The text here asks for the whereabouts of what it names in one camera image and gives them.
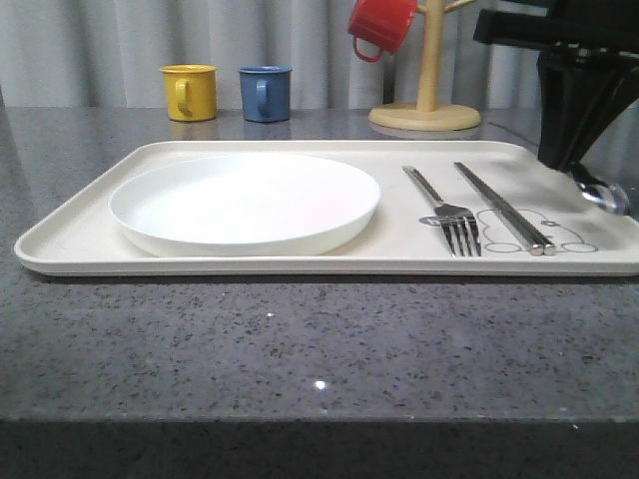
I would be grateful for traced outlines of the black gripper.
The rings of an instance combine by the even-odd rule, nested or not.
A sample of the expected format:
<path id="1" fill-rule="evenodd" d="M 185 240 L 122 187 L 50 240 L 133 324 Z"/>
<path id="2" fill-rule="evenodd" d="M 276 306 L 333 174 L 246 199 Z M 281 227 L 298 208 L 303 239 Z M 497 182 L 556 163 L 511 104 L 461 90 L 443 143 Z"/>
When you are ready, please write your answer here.
<path id="1" fill-rule="evenodd" d="M 483 9 L 473 39 L 543 50 L 576 46 L 636 54 L 636 1 L 542 1 L 543 16 Z M 566 172 L 581 162 L 608 126 L 638 99 L 638 60 L 613 53 L 579 56 L 543 51 L 538 160 Z"/>

